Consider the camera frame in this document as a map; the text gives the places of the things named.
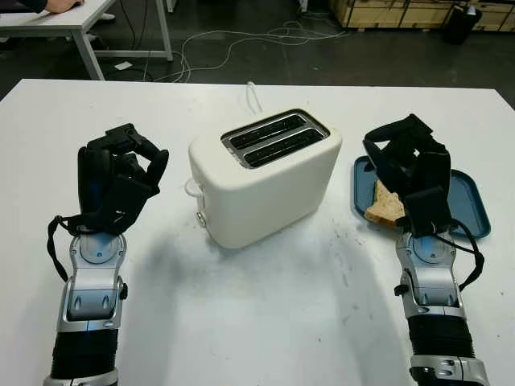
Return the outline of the bare person's hand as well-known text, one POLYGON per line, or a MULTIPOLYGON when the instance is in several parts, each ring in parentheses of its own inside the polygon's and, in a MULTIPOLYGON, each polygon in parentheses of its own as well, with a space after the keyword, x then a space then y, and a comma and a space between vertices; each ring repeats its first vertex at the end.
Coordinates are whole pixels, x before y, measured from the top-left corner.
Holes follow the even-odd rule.
POLYGON ((47 0, 44 9, 53 14, 62 14, 83 4, 83 0, 47 0))

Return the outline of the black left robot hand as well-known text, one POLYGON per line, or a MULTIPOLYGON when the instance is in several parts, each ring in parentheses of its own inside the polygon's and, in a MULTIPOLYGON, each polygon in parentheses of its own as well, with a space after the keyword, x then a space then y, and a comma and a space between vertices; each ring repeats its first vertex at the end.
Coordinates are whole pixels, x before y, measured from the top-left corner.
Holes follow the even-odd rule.
POLYGON ((160 192, 170 152, 127 123, 93 139, 78 153, 78 192, 83 214, 112 209, 120 199, 140 208, 160 192))

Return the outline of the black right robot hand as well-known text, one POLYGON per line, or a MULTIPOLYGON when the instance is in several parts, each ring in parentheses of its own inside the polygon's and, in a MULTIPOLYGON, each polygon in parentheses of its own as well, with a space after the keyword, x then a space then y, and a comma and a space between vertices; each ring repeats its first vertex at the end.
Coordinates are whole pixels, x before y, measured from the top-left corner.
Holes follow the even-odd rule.
POLYGON ((451 157, 445 145, 432 136, 433 130, 415 114, 365 135, 363 145, 369 157, 367 171, 400 199, 432 187, 447 194, 451 157))

